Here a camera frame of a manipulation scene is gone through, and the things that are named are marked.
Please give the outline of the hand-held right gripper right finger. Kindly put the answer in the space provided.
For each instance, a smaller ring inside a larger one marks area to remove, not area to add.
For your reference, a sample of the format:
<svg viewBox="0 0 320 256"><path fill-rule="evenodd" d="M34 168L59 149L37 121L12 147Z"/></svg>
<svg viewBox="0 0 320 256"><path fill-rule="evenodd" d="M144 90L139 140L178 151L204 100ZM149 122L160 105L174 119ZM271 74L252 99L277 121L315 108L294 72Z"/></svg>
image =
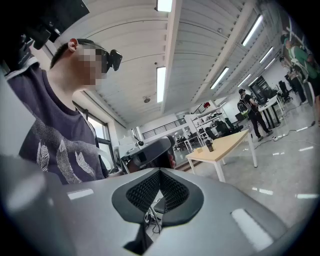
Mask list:
<svg viewBox="0 0 320 256"><path fill-rule="evenodd" d="M252 256L288 230L272 211L230 184L170 173L198 186L203 205L189 222L163 228L143 256Z"/></svg>

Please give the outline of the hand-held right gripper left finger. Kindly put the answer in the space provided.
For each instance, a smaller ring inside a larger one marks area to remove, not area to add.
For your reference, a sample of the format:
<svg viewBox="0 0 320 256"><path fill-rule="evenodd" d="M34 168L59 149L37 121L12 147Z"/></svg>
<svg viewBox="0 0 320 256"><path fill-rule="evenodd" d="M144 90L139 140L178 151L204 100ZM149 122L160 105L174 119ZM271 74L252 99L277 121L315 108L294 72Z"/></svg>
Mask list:
<svg viewBox="0 0 320 256"><path fill-rule="evenodd" d="M63 185L47 174L53 205L77 256L161 256L147 237L144 216L159 191L159 169Z"/></svg>

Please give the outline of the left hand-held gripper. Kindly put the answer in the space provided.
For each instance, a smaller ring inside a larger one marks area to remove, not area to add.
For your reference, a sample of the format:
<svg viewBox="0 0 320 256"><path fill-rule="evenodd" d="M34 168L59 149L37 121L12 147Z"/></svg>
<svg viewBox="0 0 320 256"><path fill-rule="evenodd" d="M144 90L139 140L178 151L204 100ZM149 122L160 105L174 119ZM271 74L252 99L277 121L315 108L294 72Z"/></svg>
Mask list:
<svg viewBox="0 0 320 256"><path fill-rule="evenodd" d="M168 150L173 149L176 141L173 136L164 136L142 149L126 156L126 171L134 173L148 168L171 169Z"/></svg>

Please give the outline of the person's left hand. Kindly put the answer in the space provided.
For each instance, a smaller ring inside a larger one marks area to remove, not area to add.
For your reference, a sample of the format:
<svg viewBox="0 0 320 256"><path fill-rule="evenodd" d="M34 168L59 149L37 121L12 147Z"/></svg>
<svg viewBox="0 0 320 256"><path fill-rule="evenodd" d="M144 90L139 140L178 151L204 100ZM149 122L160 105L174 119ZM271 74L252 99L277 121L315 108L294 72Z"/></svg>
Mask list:
<svg viewBox="0 0 320 256"><path fill-rule="evenodd" d="M174 151L172 149L169 149L167 153L168 153L168 158L169 158L169 162L170 162L170 168L175 169L176 159L174 156Z"/></svg>

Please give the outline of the black mezzanine railing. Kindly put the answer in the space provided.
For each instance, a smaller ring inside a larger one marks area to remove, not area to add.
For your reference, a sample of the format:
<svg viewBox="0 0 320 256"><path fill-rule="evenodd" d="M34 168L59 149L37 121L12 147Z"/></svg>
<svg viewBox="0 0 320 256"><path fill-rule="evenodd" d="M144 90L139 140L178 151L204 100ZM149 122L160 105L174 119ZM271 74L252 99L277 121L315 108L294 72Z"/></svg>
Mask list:
<svg viewBox="0 0 320 256"><path fill-rule="evenodd" d="M169 131L171 129L174 129L176 127L182 126L184 124L186 124L187 122L185 121L184 118L178 119L176 121L161 125L157 128L151 129L149 131L146 131L144 133L142 133L142 136L144 139L149 139L151 137L154 137L156 135L159 135L163 132Z"/></svg>

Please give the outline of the white metal shelf rack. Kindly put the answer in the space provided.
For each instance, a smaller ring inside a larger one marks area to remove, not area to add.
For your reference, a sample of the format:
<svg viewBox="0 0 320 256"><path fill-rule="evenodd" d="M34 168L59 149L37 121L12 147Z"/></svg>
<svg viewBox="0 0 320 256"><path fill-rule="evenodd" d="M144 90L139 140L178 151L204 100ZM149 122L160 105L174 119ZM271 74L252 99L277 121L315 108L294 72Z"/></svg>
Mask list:
<svg viewBox="0 0 320 256"><path fill-rule="evenodd" d="M210 140L207 130L210 130L215 136L218 134L216 130L216 121L225 121L227 114L222 107L210 110L206 113L196 114L193 117L192 124L196 130L197 136L202 140Z"/></svg>

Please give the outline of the ceiling strip lights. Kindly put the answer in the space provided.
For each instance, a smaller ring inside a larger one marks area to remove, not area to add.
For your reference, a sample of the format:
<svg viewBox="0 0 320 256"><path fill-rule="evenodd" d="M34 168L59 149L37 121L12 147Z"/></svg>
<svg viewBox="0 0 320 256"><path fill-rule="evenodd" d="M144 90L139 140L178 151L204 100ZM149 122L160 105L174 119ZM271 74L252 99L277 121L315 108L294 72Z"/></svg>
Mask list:
<svg viewBox="0 0 320 256"><path fill-rule="evenodd" d="M169 34L167 35L167 46L166 46L166 54L165 54L165 66L157 68L156 71L156 96L157 102L165 104L166 96L169 88L169 82L172 71L173 64L173 56L175 53L175 46L177 40L177 32L174 30L178 29L180 22L180 15L182 9L183 0L156 0L156 3L160 6L157 6L155 9L160 12L169 13L168 22L169 22ZM224 65L227 58L229 57L233 46L235 46L238 38L242 34L242 30L245 27L245 22L250 15L250 12L254 8L255 0L248 0L240 13L240 16L235 23L235 26L227 39L224 47L217 57L217 61L213 65L209 75L206 77L205 81L201 84L199 92L195 95L195 98L192 100L195 103L202 92L206 89L207 84L211 81L211 79L217 74L218 70Z"/></svg>

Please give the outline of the group of black office chairs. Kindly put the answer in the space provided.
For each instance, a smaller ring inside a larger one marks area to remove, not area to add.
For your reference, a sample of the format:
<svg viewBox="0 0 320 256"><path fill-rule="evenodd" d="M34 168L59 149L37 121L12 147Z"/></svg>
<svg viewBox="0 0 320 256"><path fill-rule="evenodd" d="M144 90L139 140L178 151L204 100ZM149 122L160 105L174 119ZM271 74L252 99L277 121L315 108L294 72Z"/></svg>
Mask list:
<svg viewBox="0 0 320 256"><path fill-rule="evenodd" d="M225 120L225 122L223 122L221 120L215 121L215 129L217 131L217 135L215 135L209 127L205 128L206 134L212 140L238 133L244 128L243 125L232 124L229 118L225 118L224 120Z"/></svg>

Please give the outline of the wooden table with white legs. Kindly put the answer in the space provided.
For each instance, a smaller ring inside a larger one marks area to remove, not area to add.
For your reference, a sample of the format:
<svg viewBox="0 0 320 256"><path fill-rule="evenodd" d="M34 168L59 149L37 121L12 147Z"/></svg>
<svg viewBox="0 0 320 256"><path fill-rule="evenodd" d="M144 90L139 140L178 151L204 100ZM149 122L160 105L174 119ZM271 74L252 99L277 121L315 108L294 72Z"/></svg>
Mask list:
<svg viewBox="0 0 320 256"><path fill-rule="evenodd" d="M203 163L210 163L210 164L213 164L215 167L218 180L220 182L225 183L226 180L224 177L221 163L225 165L226 164L225 158L245 140L249 144L249 148L250 148L252 159L253 159L253 166L257 168L258 161L257 161L256 152L255 152L255 147L252 140L252 134L248 129L246 129L244 131L240 131L228 136L215 139L212 142L212 145L214 148L214 151L212 152L209 152L208 147L205 145L202 147L203 152L197 153L193 151L192 153L188 154L186 156L186 159L188 160L192 173L196 174L195 166L192 160L203 162Z"/></svg>

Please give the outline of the person's dark printed t-shirt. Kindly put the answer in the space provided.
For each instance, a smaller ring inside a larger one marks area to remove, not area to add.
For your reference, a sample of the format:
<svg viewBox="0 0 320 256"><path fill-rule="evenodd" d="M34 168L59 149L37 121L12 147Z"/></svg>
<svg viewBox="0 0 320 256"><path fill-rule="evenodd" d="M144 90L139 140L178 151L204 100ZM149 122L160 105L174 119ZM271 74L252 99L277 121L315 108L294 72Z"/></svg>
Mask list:
<svg viewBox="0 0 320 256"><path fill-rule="evenodd" d="M107 169L98 154L94 128L77 109L58 99L46 71L33 64L7 82L35 117L19 156L56 174L64 185L104 179Z"/></svg>

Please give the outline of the white desk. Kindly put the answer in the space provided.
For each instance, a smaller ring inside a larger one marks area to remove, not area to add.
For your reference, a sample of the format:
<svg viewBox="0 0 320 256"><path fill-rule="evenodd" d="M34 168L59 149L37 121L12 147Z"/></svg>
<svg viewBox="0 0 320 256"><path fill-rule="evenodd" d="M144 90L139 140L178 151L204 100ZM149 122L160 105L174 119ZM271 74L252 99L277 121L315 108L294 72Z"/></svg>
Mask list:
<svg viewBox="0 0 320 256"><path fill-rule="evenodd" d="M275 105L278 106L280 114L277 114ZM280 102L279 96L267 100L266 104L259 108L259 112L264 116L269 129L274 129L281 124L280 119L284 117L284 107Z"/></svg>

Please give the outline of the black backpack equipment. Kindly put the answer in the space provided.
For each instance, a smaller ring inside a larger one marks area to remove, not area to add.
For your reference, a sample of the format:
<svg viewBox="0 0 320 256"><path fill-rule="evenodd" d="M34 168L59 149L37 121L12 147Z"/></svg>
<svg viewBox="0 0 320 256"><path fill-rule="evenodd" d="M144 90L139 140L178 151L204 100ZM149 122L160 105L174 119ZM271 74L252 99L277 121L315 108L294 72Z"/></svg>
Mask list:
<svg viewBox="0 0 320 256"><path fill-rule="evenodd" d="M55 41L74 23L89 14L83 0L32 0L19 15L19 42L34 42L37 50Z"/></svg>

